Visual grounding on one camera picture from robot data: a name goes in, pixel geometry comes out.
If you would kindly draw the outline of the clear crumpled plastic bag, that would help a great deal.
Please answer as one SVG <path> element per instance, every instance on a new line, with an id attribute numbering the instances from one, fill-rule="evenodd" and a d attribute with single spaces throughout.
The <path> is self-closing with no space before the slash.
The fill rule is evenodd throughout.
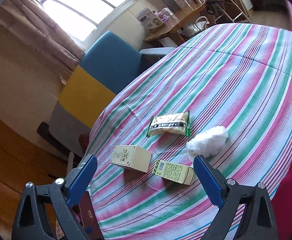
<path id="1" fill-rule="evenodd" d="M 198 155 L 206 158 L 217 155 L 224 147 L 228 137 L 228 130 L 224 126 L 215 126 L 198 133 L 186 143 L 190 161 L 193 162 Z"/>

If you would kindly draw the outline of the green medicine box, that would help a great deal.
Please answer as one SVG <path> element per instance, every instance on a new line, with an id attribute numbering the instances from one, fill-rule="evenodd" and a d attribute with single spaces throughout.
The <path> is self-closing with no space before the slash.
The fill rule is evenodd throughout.
<path id="1" fill-rule="evenodd" d="M 190 185 L 195 172 L 187 165 L 172 163 L 164 160 L 157 160 L 153 168 L 153 174 L 179 184 Z"/>

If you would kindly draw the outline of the dark red gift box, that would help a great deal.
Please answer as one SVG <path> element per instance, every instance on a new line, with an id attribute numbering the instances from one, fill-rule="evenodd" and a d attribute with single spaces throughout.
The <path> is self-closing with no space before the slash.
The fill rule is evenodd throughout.
<path id="1" fill-rule="evenodd" d="M 79 210 L 81 223 L 83 225 L 85 232 L 88 234 L 89 238 L 92 240 L 104 239 L 96 215 L 94 213 L 94 209 L 90 199 L 90 194 L 88 191 L 85 191 L 84 195 L 79 201 Z"/>

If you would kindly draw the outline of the cream cardboard box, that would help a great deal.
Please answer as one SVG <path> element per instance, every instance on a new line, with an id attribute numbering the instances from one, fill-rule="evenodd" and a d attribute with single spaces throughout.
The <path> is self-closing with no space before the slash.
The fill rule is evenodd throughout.
<path id="1" fill-rule="evenodd" d="M 115 146 L 110 163 L 124 169 L 147 173 L 151 152 L 138 145 Z"/>

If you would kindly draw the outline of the green noodle snack packet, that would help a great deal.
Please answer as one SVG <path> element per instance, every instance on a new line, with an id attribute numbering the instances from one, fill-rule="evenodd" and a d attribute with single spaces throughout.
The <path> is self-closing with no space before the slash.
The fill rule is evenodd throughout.
<path id="1" fill-rule="evenodd" d="M 164 133 L 190 137 L 190 111 L 183 113 L 152 116 L 147 129 L 146 137 Z"/>

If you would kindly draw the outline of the striped pink green bedspread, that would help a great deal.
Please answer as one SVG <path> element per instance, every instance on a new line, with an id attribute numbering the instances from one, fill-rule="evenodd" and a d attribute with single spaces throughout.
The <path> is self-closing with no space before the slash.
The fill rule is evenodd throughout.
<path id="1" fill-rule="evenodd" d="M 147 138 L 152 116 L 190 113 L 191 134 L 229 133 L 209 159 L 242 185 L 262 182 L 270 196 L 292 161 L 292 32 L 256 24 L 219 24 L 193 37 L 121 91 L 96 120 L 87 153 L 98 159 L 89 185 L 105 239 L 200 239 L 218 208 L 198 179 L 188 186 L 110 163 L 117 145 L 192 165 L 187 138 Z"/>

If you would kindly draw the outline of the white electric kettle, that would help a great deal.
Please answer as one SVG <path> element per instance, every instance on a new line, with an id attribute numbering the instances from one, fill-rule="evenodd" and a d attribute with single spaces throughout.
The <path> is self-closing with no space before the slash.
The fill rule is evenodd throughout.
<path id="1" fill-rule="evenodd" d="M 208 18 L 206 16 L 200 16 L 196 19 L 194 24 L 187 24 L 183 26 L 182 34 L 186 37 L 193 37 L 198 33 L 206 30 L 209 25 Z"/>

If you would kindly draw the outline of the wooden desk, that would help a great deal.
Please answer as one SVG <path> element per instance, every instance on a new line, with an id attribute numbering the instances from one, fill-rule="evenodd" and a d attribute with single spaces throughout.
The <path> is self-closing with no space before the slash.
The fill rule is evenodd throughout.
<path id="1" fill-rule="evenodd" d="M 185 39 L 177 31 L 187 24 L 195 16 L 200 16 L 200 13 L 206 8 L 206 3 L 198 6 L 196 9 L 186 8 L 185 10 L 179 10 L 171 16 L 167 22 L 157 28 L 155 31 L 151 31 L 147 37 L 144 38 L 144 42 L 151 44 L 154 41 L 158 41 L 165 37 L 170 38 L 177 46 L 180 46 L 185 42 Z"/>

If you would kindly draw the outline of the pink window curtain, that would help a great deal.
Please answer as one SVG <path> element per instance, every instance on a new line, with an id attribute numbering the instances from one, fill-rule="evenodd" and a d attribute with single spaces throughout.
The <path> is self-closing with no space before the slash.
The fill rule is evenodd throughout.
<path id="1" fill-rule="evenodd" d="M 0 25 L 52 64 L 65 80 L 85 55 L 36 0 L 3 0 Z"/>

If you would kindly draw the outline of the white box on sill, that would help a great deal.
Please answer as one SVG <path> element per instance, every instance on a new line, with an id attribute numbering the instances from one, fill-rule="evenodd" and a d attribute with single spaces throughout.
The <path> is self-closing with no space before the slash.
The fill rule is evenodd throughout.
<path id="1" fill-rule="evenodd" d="M 135 18 L 151 33 L 154 33 L 164 25 L 158 16 L 147 7 L 141 10 Z"/>

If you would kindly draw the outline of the metal folding chair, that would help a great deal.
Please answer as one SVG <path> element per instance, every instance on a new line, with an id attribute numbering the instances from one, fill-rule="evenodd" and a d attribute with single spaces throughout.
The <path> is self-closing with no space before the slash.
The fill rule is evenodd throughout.
<path id="1" fill-rule="evenodd" d="M 238 13 L 236 16 L 231 16 L 226 11 L 226 7 L 225 7 L 226 4 L 233 5 L 237 9 Z M 221 18 L 226 18 L 231 23 L 235 23 L 236 20 L 240 20 L 241 18 L 244 18 L 247 23 L 250 23 L 250 19 L 248 15 L 238 6 L 235 0 L 207 0 L 206 8 L 207 8 L 207 13 L 211 15 L 211 18 L 213 19 L 214 24 L 217 24 L 217 22 Z"/>

